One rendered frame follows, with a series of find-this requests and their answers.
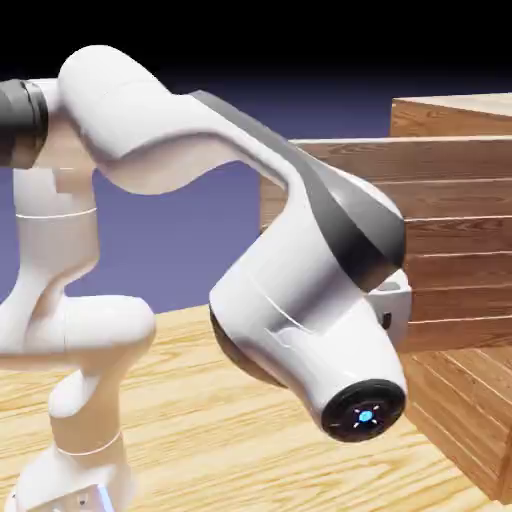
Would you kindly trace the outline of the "slatted wooden cabinet door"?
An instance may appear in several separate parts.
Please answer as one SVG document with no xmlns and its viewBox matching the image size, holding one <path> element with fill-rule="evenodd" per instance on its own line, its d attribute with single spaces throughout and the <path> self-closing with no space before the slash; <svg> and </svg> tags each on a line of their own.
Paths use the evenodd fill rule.
<svg viewBox="0 0 512 512">
<path fill-rule="evenodd" d="M 512 504 L 512 348 L 401 356 L 407 415 L 489 498 Z"/>
<path fill-rule="evenodd" d="M 401 210 L 413 289 L 404 350 L 512 345 L 512 136 L 297 144 Z"/>
</svg>

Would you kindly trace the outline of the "light wood cabinet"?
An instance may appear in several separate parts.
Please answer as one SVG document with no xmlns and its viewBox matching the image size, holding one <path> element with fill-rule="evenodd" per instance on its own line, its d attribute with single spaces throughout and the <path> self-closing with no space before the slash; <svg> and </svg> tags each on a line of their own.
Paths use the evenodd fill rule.
<svg viewBox="0 0 512 512">
<path fill-rule="evenodd" d="M 396 98 L 388 137 L 512 136 L 512 93 Z M 402 355 L 467 349 L 406 351 Z"/>
</svg>

